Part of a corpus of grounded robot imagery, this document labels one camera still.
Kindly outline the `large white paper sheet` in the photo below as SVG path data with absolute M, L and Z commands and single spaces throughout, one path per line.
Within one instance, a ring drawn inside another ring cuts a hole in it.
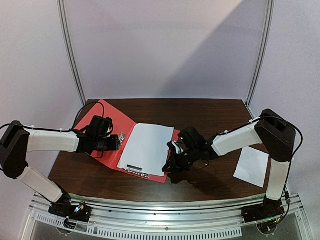
M 174 128 L 156 124 L 139 123 L 133 128 L 117 165 L 142 168 L 142 172 L 163 177 L 163 166 L 169 154 L 167 143 L 173 138 Z

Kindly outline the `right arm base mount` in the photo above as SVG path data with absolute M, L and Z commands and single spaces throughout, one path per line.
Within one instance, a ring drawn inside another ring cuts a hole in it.
M 287 210 L 285 210 L 281 199 L 271 200 L 265 196 L 261 204 L 243 207 L 241 216 L 245 223 L 256 222 L 256 227 L 261 234 L 272 235 L 289 213 L 291 198 L 287 194 L 285 195 L 285 203 Z

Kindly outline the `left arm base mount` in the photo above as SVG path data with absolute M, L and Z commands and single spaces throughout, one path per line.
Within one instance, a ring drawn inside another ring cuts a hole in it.
M 48 212 L 64 218 L 63 227 L 74 230 L 77 222 L 89 222 L 92 210 L 85 202 L 74 205 L 69 195 L 63 195 L 57 202 L 51 203 Z

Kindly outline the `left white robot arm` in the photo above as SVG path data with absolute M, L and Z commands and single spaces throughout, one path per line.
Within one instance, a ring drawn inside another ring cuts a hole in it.
M 18 180 L 42 195 L 63 216 L 74 213 L 74 205 L 68 194 L 49 180 L 29 162 L 29 155 L 37 152 L 67 152 L 91 155 L 93 152 L 117 151 L 120 140 L 113 134 L 112 127 L 102 126 L 93 130 L 49 129 L 26 126 L 19 121 L 2 125 L 4 131 L 0 139 L 0 168 L 10 179 Z

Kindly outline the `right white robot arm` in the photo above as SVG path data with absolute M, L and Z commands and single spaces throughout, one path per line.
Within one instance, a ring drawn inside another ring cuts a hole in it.
M 297 151 L 295 147 L 298 128 L 274 111 L 265 109 L 261 115 L 233 130 L 218 133 L 205 139 L 193 126 L 178 134 L 185 149 L 170 141 L 170 156 L 162 167 L 164 173 L 180 173 L 190 170 L 196 161 L 211 161 L 231 152 L 263 145 L 271 159 L 266 201 L 259 206 L 262 218 L 269 218 L 278 210 L 278 203 L 288 180 L 291 162 Z

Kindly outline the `red file folder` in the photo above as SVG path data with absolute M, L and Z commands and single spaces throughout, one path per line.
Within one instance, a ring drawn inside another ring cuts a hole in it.
M 162 168 L 170 155 L 167 143 L 178 140 L 173 127 L 136 123 L 101 99 L 72 129 L 80 136 L 80 149 L 108 168 L 166 182 L 168 175 Z

